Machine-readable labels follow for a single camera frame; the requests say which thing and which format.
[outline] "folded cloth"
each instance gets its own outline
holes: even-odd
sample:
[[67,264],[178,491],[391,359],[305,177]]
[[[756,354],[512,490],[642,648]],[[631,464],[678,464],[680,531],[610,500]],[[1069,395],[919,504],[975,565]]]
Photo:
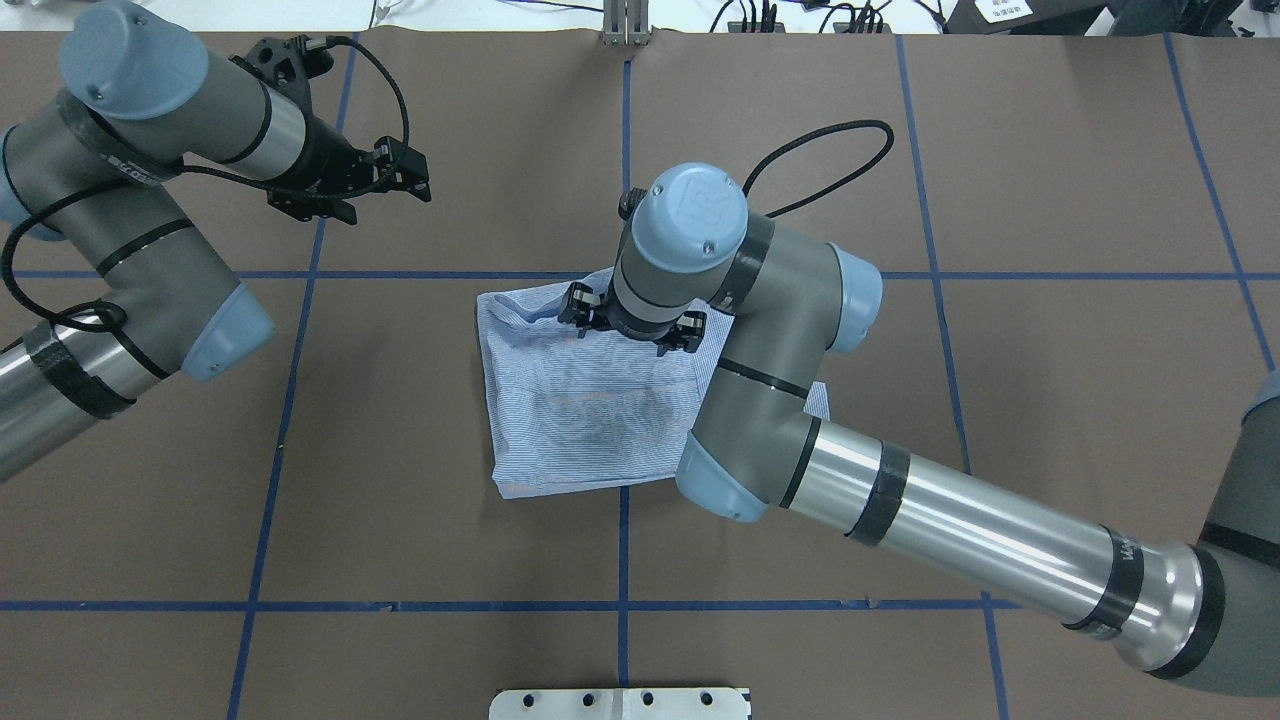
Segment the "folded cloth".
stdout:
[[[613,269],[582,279],[604,292]],[[652,342],[562,325],[568,283],[476,299],[493,480],[504,498],[671,478],[733,319],[707,313],[698,352],[655,357]],[[828,419],[814,383],[805,413]]]

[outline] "robotic arm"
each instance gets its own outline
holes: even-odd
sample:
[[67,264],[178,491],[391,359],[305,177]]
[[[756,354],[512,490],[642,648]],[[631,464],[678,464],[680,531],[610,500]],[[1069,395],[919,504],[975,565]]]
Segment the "robotic arm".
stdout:
[[[351,224],[344,200],[365,192],[430,200],[426,161],[406,145],[403,104],[404,141],[384,137],[371,152],[312,114],[307,82],[333,67],[326,49],[338,44],[351,41],[268,38],[247,59],[227,60],[124,0],[79,17],[60,54],[67,87],[3,135],[0,220],[14,225],[4,260],[12,268],[23,231],[67,238],[111,291],[49,313],[5,273],[14,296],[45,319],[0,355],[0,480],[172,373],[209,380],[271,336],[270,318],[164,181],[180,172],[247,177],[300,220]],[[186,152],[239,176],[187,168]]]
[[800,512],[1000,589],[1157,678],[1280,694],[1280,374],[1245,416],[1199,542],[1143,544],[803,413],[823,354],[876,320],[870,264],[750,213],[705,164],[620,209],[612,283],[603,297],[570,287],[561,322],[689,350],[695,297],[736,316],[676,473],[685,497],[745,523],[768,505]]

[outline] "black cable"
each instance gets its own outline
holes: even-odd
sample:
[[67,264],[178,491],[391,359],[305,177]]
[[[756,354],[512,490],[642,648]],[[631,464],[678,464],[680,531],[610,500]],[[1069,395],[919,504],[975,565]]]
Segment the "black cable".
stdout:
[[858,9],[858,17],[852,23],[845,29],[849,33],[861,33],[863,28],[867,27],[867,20],[870,19],[872,5],[870,3],[863,3],[863,6]]
[[858,168],[856,170],[828,184],[827,187],[819,190],[818,192],[814,192],[813,195],[803,200],[797,200],[796,202],[780,208],[769,213],[767,217],[777,218],[778,215],[785,215],[791,210],[804,208],[805,205],[813,202],[814,200],[824,197],[831,192],[835,192],[841,187],[854,182],[855,179],[865,174],[868,170],[878,165],[879,161],[884,159],[884,155],[888,155],[890,149],[893,147],[893,128],[888,127],[888,123],[884,123],[882,120],[850,120],[847,123],[836,123],[833,126],[827,126],[824,128],[818,128],[813,132],[801,135],[800,137],[792,140],[791,142],[787,142],[782,147],[778,147],[773,152],[769,152],[763,160],[760,160],[755,165],[755,169],[751,170],[751,174],[746,176],[746,182],[742,183],[742,195],[748,195],[751,192],[751,186],[755,184],[755,181],[760,177],[760,173],[764,172],[764,168],[768,168],[769,164],[777,160],[778,158],[786,155],[787,152],[791,152],[792,150],[800,147],[806,142],[818,140],[819,137],[826,137],[828,135],[835,135],[837,132],[845,132],[859,128],[878,128],[884,132],[884,146],[879,149],[879,152],[877,152],[874,158],[868,160],[861,168]]
[[884,8],[888,8],[891,3],[893,3],[893,0],[884,0],[883,5],[876,8],[876,17],[879,19],[876,22],[876,27],[872,28],[870,32],[877,35],[884,32]]
[[572,3],[556,3],[553,0],[500,0],[502,3],[524,3],[526,5],[550,5],[553,8],[559,8],[562,10],[590,10],[593,13],[603,13],[600,8],[591,8],[589,5],[575,5]]
[[938,24],[938,29],[941,29],[942,32],[946,32],[946,31],[947,31],[947,17],[942,14],[942,0],[938,0],[938,9],[937,9],[937,10],[934,10],[934,9],[933,9],[933,8],[932,8],[932,6],[929,5],[929,4],[927,4],[927,3],[924,1],[924,0],[913,0],[913,1],[914,1],[914,3],[916,4],[916,5],[919,5],[919,6],[924,8],[924,9],[925,9],[925,12],[928,12],[928,13],[929,13],[929,17],[932,17],[932,18],[933,18],[933,22]]
[[[724,10],[728,10],[728,6],[732,5],[732,4],[733,4],[733,0],[724,0],[724,4],[721,5],[721,10],[718,13],[716,13],[716,19],[712,20],[712,29],[709,29],[707,32],[716,32],[716,26],[718,26],[719,24],[719,19],[722,17],[724,17]],[[744,22],[746,20],[746,15],[742,15],[742,20]]]
[[[22,236],[27,234],[31,231],[31,228],[47,220],[59,210],[69,208],[70,205],[74,205],[81,200],[84,200],[86,197],[92,197],[95,195],[101,195],[104,192],[119,190],[122,187],[131,187],[132,184],[133,184],[132,182],[123,178],[111,179],[104,183],[95,184],[79,192],[73,192],[67,197],[63,197],[61,200],[50,204],[47,208],[44,208],[35,215],[31,215],[26,220],[14,225],[13,231],[9,232],[9,237],[5,238],[4,250],[0,250],[0,279],[4,281],[5,288],[9,291],[9,295],[12,295],[15,301],[18,301],[18,305],[22,305],[28,311],[33,313],[35,315],[38,315],[45,320],[49,320],[52,324],[65,325],[68,328],[88,333],[108,333],[119,329],[120,327],[124,325],[124,322],[128,319],[128,315],[124,313],[124,309],[114,302],[106,302],[104,300],[82,302],[61,313],[55,313],[40,305],[38,302],[32,300],[31,296],[23,292],[20,287],[18,287],[18,278],[15,278],[13,274],[13,256],[18,251],[18,241],[22,240]],[[81,323],[79,320],[72,319],[72,315],[87,310],[95,310],[95,311],[105,310],[108,316],[110,318],[110,322],[108,322],[104,318],[101,324],[92,324],[92,323]]]
[[[374,68],[376,68],[378,72],[381,73],[383,78],[387,81],[387,85],[390,86],[392,92],[396,95],[396,104],[399,105],[399,111],[401,111],[401,135],[402,135],[401,142],[403,142],[404,146],[407,147],[408,146],[408,106],[404,104],[404,94],[401,92],[399,85],[396,83],[396,78],[392,77],[392,73],[390,73],[390,70],[387,69],[387,65],[383,65],[381,61],[379,61],[378,58],[375,58],[374,54],[369,51],[369,49],[366,49],[364,45],[361,45],[360,42],[356,42],[355,40],[352,40],[349,37],[346,37],[346,36],[342,36],[342,35],[330,35],[328,37],[325,37],[325,45],[328,47],[333,47],[334,45],[346,45],[348,47],[352,47],[357,53],[360,53],[361,55],[364,55],[370,63],[372,63]],[[230,181],[230,182],[234,182],[234,183],[239,183],[239,184],[243,184],[243,186],[247,186],[247,187],[252,187],[252,188],[256,188],[256,190],[265,190],[268,192],[274,192],[276,195],[285,195],[288,197],[300,197],[302,200],[351,200],[352,197],[360,197],[361,195],[369,195],[370,192],[378,192],[381,188],[384,188],[388,184],[390,184],[392,181],[396,179],[397,173],[399,172],[399,165],[401,165],[401,160],[402,159],[403,159],[403,155],[401,155],[401,156],[396,158],[394,160],[392,160],[392,164],[387,168],[387,172],[383,173],[383,177],[378,178],[372,184],[370,184],[367,187],[362,187],[362,188],[357,188],[357,190],[348,190],[346,192],[330,192],[330,193],[310,192],[310,191],[306,191],[306,190],[293,190],[293,188],[289,188],[289,187],[276,187],[274,184],[269,184],[269,183],[265,183],[265,182],[259,182],[259,181],[248,179],[246,177],[241,177],[241,176],[237,176],[234,173],[228,173],[227,170],[219,170],[218,168],[209,168],[209,167],[205,167],[205,165],[183,165],[180,173],[195,173],[195,174],[201,174],[201,176],[212,176],[215,178],[221,178],[221,179]]]
[[849,24],[850,26],[854,24],[854,13],[856,12],[856,8],[854,8],[849,3],[838,3],[836,5],[832,5],[831,9],[827,10],[827,17],[826,18],[822,18],[822,24],[818,26],[818,32],[819,33],[822,33],[822,31],[827,29],[827,23],[831,20],[831,15],[835,15],[836,12],[841,10],[841,9],[849,10]]

